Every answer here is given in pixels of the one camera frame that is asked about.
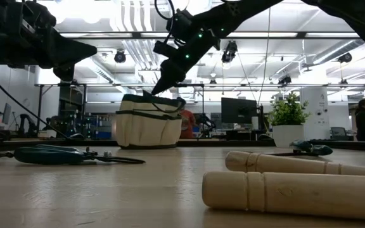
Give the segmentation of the beige green-trimmed gardening bag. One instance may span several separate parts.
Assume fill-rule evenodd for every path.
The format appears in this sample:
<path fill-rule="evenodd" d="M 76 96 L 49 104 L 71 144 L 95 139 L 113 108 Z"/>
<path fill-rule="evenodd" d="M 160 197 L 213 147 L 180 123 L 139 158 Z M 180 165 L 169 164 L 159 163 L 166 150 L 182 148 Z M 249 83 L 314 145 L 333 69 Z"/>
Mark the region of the beige green-trimmed gardening bag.
<path fill-rule="evenodd" d="M 122 149 L 175 148 L 181 135 L 182 98 L 126 94 L 116 111 L 115 138 Z"/>

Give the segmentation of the black background rack frame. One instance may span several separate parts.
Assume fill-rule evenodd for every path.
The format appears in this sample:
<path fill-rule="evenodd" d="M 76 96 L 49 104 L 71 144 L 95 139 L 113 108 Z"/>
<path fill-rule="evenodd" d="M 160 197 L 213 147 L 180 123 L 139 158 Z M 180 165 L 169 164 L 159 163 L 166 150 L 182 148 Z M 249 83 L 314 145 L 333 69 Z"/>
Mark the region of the black background rack frame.
<path fill-rule="evenodd" d="M 151 92 L 154 84 L 36 84 L 44 92 L 54 87 L 69 87 L 84 93 L 83 104 L 119 104 L 121 95 L 142 95 Z M 159 96 L 166 98 L 182 97 L 190 105 L 199 106 L 201 112 L 209 112 L 207 105 L 217 105 L 222 97 L 255 100 L 258 105 L 269 106 L 275 99 L 284 98 L 290 93 L 299 94 L 303 89 L 323 89 L 328 95 L 329 104 L 355 105 L 365 98 L 364 84 L 193 84 L 180 83 L 166 89 Z"/>

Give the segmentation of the black computer monitor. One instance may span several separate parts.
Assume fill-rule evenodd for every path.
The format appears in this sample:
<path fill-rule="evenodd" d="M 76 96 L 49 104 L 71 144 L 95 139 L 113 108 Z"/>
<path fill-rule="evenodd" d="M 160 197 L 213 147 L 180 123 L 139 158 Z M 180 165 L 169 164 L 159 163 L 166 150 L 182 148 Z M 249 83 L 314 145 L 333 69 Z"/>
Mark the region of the black computer monitor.
<path fill-rule="evenodd" d="M 247 99 L 221 98 L 221 120 L 227 124 L 251 124 L 257 116 L 257 102 Z"/>

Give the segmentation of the wooden handled steel garden tool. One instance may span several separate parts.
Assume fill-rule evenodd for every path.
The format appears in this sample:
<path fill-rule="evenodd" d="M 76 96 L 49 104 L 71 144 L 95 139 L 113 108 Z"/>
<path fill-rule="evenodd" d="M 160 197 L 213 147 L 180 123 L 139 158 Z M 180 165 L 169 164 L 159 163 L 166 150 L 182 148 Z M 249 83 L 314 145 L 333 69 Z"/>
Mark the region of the wooden handled steel garden tool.
<path fill-rule="evenodd" d="M 365 176 L 208 172 L 202 199 L 217 209 L 365 220 Z"/>

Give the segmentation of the black overhead frame beam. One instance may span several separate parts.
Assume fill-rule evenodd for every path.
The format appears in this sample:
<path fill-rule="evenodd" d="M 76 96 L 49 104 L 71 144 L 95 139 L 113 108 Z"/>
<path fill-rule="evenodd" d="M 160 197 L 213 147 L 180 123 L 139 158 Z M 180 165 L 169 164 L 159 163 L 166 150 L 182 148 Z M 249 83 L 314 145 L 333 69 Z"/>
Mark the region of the black overhead frame beam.
<path fill-rule="evenodd" d="M 164 39 L 167 32 L 61 32 L 73 39 Z M 231 39 L 358 39 L 355 32 L 232 32 Z"/>

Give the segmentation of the white building column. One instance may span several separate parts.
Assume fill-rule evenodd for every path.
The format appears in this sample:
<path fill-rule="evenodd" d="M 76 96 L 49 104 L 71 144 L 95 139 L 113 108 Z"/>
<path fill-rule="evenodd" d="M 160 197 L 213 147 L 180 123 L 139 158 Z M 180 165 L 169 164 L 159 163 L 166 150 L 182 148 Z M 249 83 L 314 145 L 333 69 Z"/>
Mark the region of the white building column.
<path fill-rule="evenodd" d="M 300 100 L 302 103 L 308 102 L 305 107 L 305 112 L 309 114 L 304 123 L 305 139 L 329 139 L 330 123 L 327 88 L 303 87 L 300 90 Z"/>

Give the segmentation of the blue storage bins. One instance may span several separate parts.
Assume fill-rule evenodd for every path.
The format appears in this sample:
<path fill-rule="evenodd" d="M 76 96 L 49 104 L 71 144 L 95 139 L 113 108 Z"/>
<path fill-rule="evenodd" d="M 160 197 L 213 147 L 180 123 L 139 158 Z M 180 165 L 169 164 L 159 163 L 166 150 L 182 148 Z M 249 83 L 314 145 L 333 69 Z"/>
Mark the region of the blue storage bins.
<path fill-rule="evenodd" d="M 112 121 L 108 115 L 86 117 L 86 135 L 89 139 L 106 140 L 112 138 Z"/>

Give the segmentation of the green plant in white pot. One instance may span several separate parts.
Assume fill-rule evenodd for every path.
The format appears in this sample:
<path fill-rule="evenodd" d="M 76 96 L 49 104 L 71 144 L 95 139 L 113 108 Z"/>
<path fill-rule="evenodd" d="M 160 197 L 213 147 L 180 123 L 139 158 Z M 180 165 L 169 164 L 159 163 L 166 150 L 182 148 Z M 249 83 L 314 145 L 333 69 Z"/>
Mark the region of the green plant in white pot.
<path fill-rule="evenodd" d="M 306 112 L 308 104 L 307 101 L 299 101 L 294 92 L 283 100 L 271 101 L 272 110 L 268 118 L 277 147 L 289 148 L 293 141 L 304 140 L 304 123 L 310 116 Z"/>

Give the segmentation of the grey office chair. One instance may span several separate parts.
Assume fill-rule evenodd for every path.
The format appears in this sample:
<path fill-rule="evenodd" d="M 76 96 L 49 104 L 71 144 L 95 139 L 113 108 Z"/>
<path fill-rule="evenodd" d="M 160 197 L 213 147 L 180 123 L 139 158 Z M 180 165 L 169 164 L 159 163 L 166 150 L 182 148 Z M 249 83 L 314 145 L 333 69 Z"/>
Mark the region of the grey office chair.
<path fill-rule="evenodd" d="M 335 141 L 348 141 L 349 140 L 347 131 L 343 127 L 332 127 L 330 132 L 331 132 L 332 140 L 335 140 Z"/>

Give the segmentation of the small grey monitor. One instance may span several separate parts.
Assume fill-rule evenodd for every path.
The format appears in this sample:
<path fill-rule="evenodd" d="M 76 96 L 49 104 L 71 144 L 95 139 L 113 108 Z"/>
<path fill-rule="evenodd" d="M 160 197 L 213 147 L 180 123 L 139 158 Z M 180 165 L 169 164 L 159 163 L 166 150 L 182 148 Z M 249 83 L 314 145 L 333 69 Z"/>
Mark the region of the small grey monitor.
<path fill-rule="evenodd" d="M 2 117 L 3 124 L 9 124 L 10 115 L 11 115 L 11 105 L 6 103 L 4 106 L 3 117 Z"/>

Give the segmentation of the green pruning shears with strap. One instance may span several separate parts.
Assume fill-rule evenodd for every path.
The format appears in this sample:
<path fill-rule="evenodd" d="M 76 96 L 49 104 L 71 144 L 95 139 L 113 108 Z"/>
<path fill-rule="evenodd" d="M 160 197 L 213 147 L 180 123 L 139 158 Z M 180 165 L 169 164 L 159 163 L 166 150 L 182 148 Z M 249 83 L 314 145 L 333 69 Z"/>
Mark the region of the green pruning shears with strap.
<path fill-rule="evenodd" d="M 21 147 L 13 152 L 19 162 L 38 165 L 75 165 L 85 161 L 98 160 L 105 163 L 144 164 L 144 160 L 113 156 L 105 151 L 99 154 L 87 147 L 85 150 L 39 144 L 32 147 Z"/>

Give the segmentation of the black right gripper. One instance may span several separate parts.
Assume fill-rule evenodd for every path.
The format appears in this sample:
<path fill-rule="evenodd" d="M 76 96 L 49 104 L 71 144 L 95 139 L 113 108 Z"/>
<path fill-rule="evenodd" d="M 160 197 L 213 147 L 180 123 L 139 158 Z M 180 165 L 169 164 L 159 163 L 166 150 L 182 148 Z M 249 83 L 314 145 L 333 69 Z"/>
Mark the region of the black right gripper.
<path fill-rule="evenodd" d="M 164 41 L 157 41 L 153 51 L 166 57 L 160 65 L 160 78 L 151 91 L 152 95 L 160 94 L 186 78 L 207 51 L 220 46 L 220 39 L 210 30 L 193 21 L 194 16 L 188 10 L 177 10 L 167 22 L 169 32 Z"/>

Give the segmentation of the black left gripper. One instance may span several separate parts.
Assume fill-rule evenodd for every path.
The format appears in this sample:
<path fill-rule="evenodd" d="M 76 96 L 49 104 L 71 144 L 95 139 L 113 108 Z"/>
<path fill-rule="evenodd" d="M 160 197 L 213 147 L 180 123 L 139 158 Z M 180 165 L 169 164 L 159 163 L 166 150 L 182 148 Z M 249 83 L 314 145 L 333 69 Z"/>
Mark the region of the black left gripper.
<path fill-rule="evenodd" d="M 97 53 L 95 46 L 63 37 L 55 25 L 37 0 L 0 0 L 0 65 L 65 68 Z"/>

